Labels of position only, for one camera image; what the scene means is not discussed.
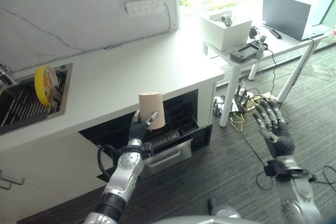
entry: wall outlet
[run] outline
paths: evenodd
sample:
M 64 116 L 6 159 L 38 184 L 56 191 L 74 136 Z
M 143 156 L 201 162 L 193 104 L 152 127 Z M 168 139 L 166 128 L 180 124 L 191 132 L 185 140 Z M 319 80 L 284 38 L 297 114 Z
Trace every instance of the wall outlet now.
M 131 17 L 164 12 L 163 0 L 140 0 L 126 3 L 126 9 Z

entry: black cable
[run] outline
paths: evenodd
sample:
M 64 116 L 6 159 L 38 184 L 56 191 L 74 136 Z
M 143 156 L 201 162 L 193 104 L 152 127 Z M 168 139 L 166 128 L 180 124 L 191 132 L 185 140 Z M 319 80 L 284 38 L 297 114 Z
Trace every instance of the black cable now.
M 103 146 L 99 146 L 98 148 L 98 152 L 97 152 L 97 160 L 98 160 L 98 166 L 99 166 L 99 169 L 101 170 L 101 172 L 104 174 L 104 176 L 107 178 L 107 179 L 110 179 L 111 178 L 111 175 L 108 174 L 101 162 L 101 152 L 103 150 L 105 150 L 106 148 L 109 148 L 111 149 L 112 153 L 120 153 L 120 150 L 117 150 L 115 149 L 112 145 L 103 145 Z
M 265 48 L 267 51 L 270 51 L 271 53 L 272 53 L 272 59 L 273 59 L 273 62 L 274 62 L 274 64 L 275 64 L 275 66 L 274 66 L 274 68 L 273 68 L 273 80 L 272 80 L 272 83 L 273 83 L 273 86 L 272 86 L 272 89 L 271 89 L 271 94 L 270 94 L 270 96 L 269 96 L 269 98 L 271 99 L 271 97 L 272 97 L 272 93 L 273 93 L 273 89 L 274 89 L 274 86 L 275 86 L 275 83 L 274 83 L 274 81 L 275 81 L 275 78 L 276 78 L 276 76 L 275 76 L 275 68 L 278 66 L 277 65 L 277 63 L 275 62 L 275 59 L 274 59 L 274 54 L 273 54 L 273 52 L 271 51 L 271 50 L 269 50 L 268 48 Z
M 245 140 L 245 142 L 248 144 L 248 146 L 251 148 L 251 150 L 254 152 L 254 154 L 257 156 L 257 158 L 259 159 L 259 161 L 262 163 L 262 166 L 263 167 L 265 167 L 265 163 L 263 162 L 263 160 L 259 157 L 259 155 L 258 155 L 258 153 L 254 150 L 254 148 L 252 147 L 252 145 L 247 141 L 247 139 L 246 139 L 246 137 L 244 136 L 244 134 L 242 133 L 242 132 L 240 132 L 240 134 L 241 134 L 241 136 L 243 137 L 243 139 Z M 260 188 L 260 189 L 262 189 L 262 190 L 271 190 L 272 188 L 273 188 L 273 179 L 270 177 L 270 180 L 271 180 L 271 187 L 269 187 L 269 188 L 265 188 L 265 187 L 263 187 L 263 186 L 261 186 L 260 184 L 259 184 L 259 181 L 258 181 L 258 178 L 259 178 L 259 176 L 262 174 L 262 173 L 264 173 L 265 171 L 262 171 L 262 172 L 260 172 L 260 173 L 258 173 L 257 174 L 257 176 L 256 176 L 256 183 L 257 183 L 257 186 Z
M 314 40 L 313 40 L 312 38 L 309 38 L 309 39 L 313 42 L 313 45 L 311 46 L 310 51 L 309 51 L 308 54 L 310 54 L 311 51 L 313 50 L 313 48 L 314 48 L 314 43 L 315 43 Z M 303 62 L 302 66 L 301 66 L 301 68 L 300 68 L 300 70 L 299 70 L 298 77 L 299 77 L 299 75 L 301 74 L 301 71 L 302 71 L 304 65 L 306 64 L 306 61 L 308 61 L 308 57 L 307 57 L 307 58 L 305 59 L 305 61 Z M 290 90 L 292 89 L 293 86 L 294 86 L 294 83 L 292 83 L 292 85 L 290 86 L 290 88 L 289 88 L 289 90 L 288 90 L 288 92 L 287 92 L 285 98 L 283 99 L 283 101 L 281 102 L 281 104 L 280 104 L 280 106 L 279 106 L 279 109 L 281 109 L 282 104 L 284 103 L 286 97 L 288 96 L 288 94 L 289 94 L 289 92 L 290 92 Z
M 262 190 L 266 190 L 266 191 L 268 191 L 268 190 L 272 190 L 273 185 L 274 185 L 274 184 L 273 184 L 273 179 L 272 179 L 272 178 L 271 178 L 271 186 L 270 186 L 269 188 L 262 187 L 262 186 L 259 184 L 258 178 L 259 178 L 259 176 L 260 176 L 261 174 L 263 174 L 263 173 L 265 173 L 265 171 L 262 171 L 262 172 L 258 173 L 257 176 L 256 176 L 256 184 L 257 184 L 257 186 L 258 186 L 260 189 L 262 189 Z
M 261 97 L 263 96 L 263 95 L 260 93 L 260 91 L 259 91 L 258 89 L 256 89 L 256 88 L 248 89 L 247 92 L 250 91 L 250 90 L 256 90 L 256 91 L 258 92 L 258 94 L 259 94 Z
M 325 184 L 325 185 L 330 185 L 331 187 L 332 187 L 332 189 L 335 191 L 335 193 L 336 193 L 336 189 L 335 189 L 335 187 L 333 187 L 333 185 L 334 184 L 336 184 L 336 181 L 334 181 L 334 182 L 330 182 L 329 181 L 329 179 L 327 178 L 327 176 L 326 176 L 326 174 L 325 174 L 325 169 L 326 168 L 329 168 L 329 169 L 331 169 L 331 170 L 333 170 L 335 173 L 336 173 L 336 169 L 335 168 L 333 168 L 332 166 L 330 166 L 330 165 L 325 165 L 324 167 L 323 167 L 323 175 L 324 175 L 324 178 L 328 181 L 328 182 L 322 182 L 322 181 L 317 181 L 317 180 L 315 180 L 315 181 L 313 181 L 313 182 L 315 182 L 315 183 L 318 183 L 318 184 Z

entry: sink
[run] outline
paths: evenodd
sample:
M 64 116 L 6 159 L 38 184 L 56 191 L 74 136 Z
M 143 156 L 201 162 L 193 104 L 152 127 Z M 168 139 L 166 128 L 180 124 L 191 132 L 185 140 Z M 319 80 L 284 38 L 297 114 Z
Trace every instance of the sink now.
M 15 86 L 0 90 L 0 134 L 63 115 L 70 85 L 72 63 L 54 68 L 59 86 L 50 106 L 42 105 L 36 95 L 34 75 L 16 80 Z

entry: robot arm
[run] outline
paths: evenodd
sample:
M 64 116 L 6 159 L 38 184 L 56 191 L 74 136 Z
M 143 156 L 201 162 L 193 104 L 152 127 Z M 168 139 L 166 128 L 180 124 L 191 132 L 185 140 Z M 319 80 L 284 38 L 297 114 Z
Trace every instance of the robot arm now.
M 317 223 L 322 220 L 314 204 L 313 190 L 308 181 L 312 175 L 298 167 L 291 156 L 294 140 L 276 103 L 260 100 L 254 117 L 260 126 L 271 155 L 275 158 L 264 167 L 267 176 L 276 178 L 281 214 L 287 224 Z
M 137 111 L 132 119 L 128 145 L 121 150 L 117 169 L 111 176 L 105 190 L 96 205 L 85 219 L 85 224 L 118 223 L 126 204 L 135 189 L 137 178 L 143 169 L 141 154 L 153 154 L 150 144 L 142 144 L 149 125 L 157 118 L 154 112 L 145 122 L 140 122 Z

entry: cabinet door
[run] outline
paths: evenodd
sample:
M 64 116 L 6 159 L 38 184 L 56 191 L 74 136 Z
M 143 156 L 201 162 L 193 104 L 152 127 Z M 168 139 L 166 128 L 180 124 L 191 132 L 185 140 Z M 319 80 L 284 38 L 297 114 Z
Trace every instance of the cabinet door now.
M 62 195 L 28 183 L 13 184 L 10 190 L 0 189 L 0 220 L 18 221 L 63 201 Z M 8 182 L 0 181 L 0 185 L 7 186 Z
M 105 168 L 112 159 L 102 153 Z M 101 174 L 97 164 L 97 147 L 79 133 L 39 145 L 5 158 L 0 169 L 16 171 L 16 177 L 29 178 L 31 183 L 63 195 L 64 201 L 104 186 L 96 176 Z

